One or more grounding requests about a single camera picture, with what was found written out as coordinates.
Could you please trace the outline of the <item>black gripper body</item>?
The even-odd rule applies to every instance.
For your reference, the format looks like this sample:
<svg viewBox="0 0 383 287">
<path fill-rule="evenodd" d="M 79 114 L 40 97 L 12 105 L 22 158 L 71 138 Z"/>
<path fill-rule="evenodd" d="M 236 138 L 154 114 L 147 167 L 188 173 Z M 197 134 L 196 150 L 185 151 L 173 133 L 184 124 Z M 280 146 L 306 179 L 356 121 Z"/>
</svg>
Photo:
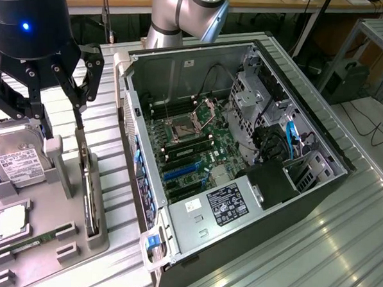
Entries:
<svg viewBox="0 0 383 287">
<path fill-rule="evenodd" d="M 66 0 L 0 0 L 0 70 L 24 85 L 58 85 L 53 64 L 72 75 L 81 55 Z"/>
</svg>

